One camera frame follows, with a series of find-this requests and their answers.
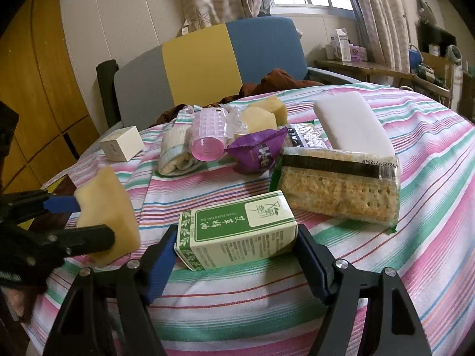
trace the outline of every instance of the purple snack package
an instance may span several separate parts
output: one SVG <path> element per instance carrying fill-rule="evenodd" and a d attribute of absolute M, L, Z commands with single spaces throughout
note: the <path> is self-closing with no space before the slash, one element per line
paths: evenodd
<path fill-rule="evenodd" d="M 287 128 L 279 131 L 266 129 L 240 136 L 226 148 L 236 159 L 234 170 L 241 174 L 253 174 L 271 169 L 280 153 L 287 135 Z"/>

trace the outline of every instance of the screw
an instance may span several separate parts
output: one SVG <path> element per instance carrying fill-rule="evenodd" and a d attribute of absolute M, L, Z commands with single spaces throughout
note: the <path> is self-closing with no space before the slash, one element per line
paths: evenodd
<path fill-rule="evenodd" d="M 337 268 L 346 269 L 348 267 L 348 261 L 346 260 L 336 260 L 335 265 Z"/>
<path fill-rule="evenodd" d="M 27 257 L 27 264 L 29 266 L 35 266 L 36 265 L 36 260 L 33 257 L 28 256 Z"/>
<path fill-rule="evenodd" d="M 137 269 L 140 266 L 140 261 L 139 260 L 130 260 L 127 262 L 127 267 L 129 269 Z"/>
<path fill-rule="evenodd" d="M 88 276 L 91 274 L 91 268 L 82 268 L 80 271 L 79 271 L 79 275 L 81 277 L 85 277 L 85 276 Z"/>
<path fill-rule="evenodd" d="M 394 277 L 397 274 L 393 268 L 384 268 L 384 272 L 390 277 Z"/>

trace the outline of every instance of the essential oil box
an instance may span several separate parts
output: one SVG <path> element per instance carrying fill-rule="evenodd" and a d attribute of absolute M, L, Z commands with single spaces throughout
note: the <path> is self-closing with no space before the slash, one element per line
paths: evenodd
<path fill-rule="evenodd" d="M 297 222 L 281 191 L 180 213 L 175 251 L 192 270 L 290 252 Z"/>

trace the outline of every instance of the striped bedsheet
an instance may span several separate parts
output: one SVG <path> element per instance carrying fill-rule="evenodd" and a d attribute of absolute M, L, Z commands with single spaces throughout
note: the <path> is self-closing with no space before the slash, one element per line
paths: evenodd
<path fill-rule="evenodd" d="M 402 162 L 397 233 L 300 210 L 295 216 L 335 257 L 364 270 L 397 269 L 433 354 L 452 355 L 475 319 L 475 128 L 423 95 L 369 83 L 284 91 L 278 97 L 295 123 L 315 118 L 317 95 L 354 90 L 370 104 Z M 235 104 L 245 107 L 256 100 Z M 169 127 L 142 132 L 145 150 L 130 162 L 111 165 L 134 205 L 142 247 L 109 268 L 140 258 L 178 221 L 181 210 L 267 191 L 268 174 L 237 174 L 226 157 L 183 177 L 159 177 L 155 166 Z M 81 185 L 110 164 L 98 151 L 66 171 Z M 70 224 L 76 219 L 73 215 Z M 87 262 L 85 256 L 68 259 L 49 278 L 48 291 L 25 327 L 38 350 Z M 116 303 L 110 302 L 110 310 L 118 317 Z M 361 301 L 347 355 L 357 353 L 365 310 Z M 325 307 L 313 298 L 297 260 L 288 254 L 214 271 L 191 272 L 178 263 L 149 311 L 170 356 L 298 356 L 307 355 Z"/>

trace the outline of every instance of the window sill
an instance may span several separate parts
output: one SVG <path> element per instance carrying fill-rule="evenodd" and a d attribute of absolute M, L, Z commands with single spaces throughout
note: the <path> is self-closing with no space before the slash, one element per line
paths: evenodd
<path fill-rule="evenodd" d="M 300 5 L 300 4 L 279 4 L 272 5 L 270 8 L 271 15 L 319 15 L 319 16 L 333 16 L 354 19 L 353 11 L 348 9 L 320 7 L 315 5 Z"/>

